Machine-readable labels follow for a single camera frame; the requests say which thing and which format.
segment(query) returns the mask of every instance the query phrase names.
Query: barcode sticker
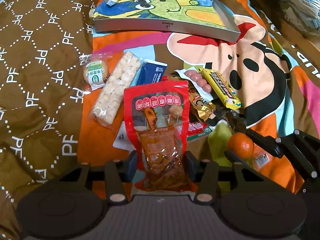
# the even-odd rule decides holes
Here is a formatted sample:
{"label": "barcode sticker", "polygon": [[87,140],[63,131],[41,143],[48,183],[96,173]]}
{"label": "barcode sticker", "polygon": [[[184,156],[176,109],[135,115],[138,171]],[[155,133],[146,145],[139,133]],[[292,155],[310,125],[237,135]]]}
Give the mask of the barcode sticker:
{"label": "barcode sticker", "polygon": [[263,153],[259,155],[258,158],[256,158],[256,164],[258,166],[258,169],[260,169],[262,166],[267,164],[270,161],[269,156],[267,153]]}

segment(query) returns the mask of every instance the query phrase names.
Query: yellow belly of dinosaur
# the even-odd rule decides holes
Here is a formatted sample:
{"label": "yellow belly of dinosaur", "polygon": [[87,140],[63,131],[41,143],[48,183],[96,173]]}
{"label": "yellow belly of dinosaur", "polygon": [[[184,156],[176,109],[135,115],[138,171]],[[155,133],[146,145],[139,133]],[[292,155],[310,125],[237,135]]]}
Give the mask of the yellow belly of dinosaur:
{"label": "yellow belly of dinosaur", "polygon": [[197,10],[187,10],[186,15],[195,20],[214,23],[214,24],[225,27],[223,21],[221,20],[220,16],[217,13],[203,12],[203,11],[197,11]]}

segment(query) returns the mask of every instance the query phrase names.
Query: white package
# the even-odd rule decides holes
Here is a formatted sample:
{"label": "white package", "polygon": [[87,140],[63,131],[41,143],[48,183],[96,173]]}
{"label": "white package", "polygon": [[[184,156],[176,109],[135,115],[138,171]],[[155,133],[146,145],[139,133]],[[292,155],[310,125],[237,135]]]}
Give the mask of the white package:
{"label": "white package", "polygon": [[100,125],[108,127],[112,124],[123,100],[124,89],[130,87],[142,61],[131,52],[126,52],[102,89],[91,114]]}

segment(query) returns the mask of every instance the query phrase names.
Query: red and green package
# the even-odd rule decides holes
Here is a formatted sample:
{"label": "red and green package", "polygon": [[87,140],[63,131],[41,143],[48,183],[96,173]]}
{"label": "red and green package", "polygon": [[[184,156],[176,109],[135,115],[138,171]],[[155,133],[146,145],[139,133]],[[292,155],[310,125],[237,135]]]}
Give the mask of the red and green package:
{"label": "red and green package", "polygon": [[124,122],[138,152],[139,170],[151,190],[182,191],[189,180],[183,169],[189,127],[187,81],[163,81],[124,90]]}

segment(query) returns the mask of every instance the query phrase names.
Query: orange fruit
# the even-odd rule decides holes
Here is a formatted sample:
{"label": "orange fruit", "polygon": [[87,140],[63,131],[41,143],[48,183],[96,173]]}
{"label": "orange fruit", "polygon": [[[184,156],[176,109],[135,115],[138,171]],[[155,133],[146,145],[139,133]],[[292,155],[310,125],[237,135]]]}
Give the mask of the orange fruit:
{"label": "orange fruit", "polygon": [[253,156],[254,142],[244,133],[238,132],[229,138],[228,150],[247,161]]}

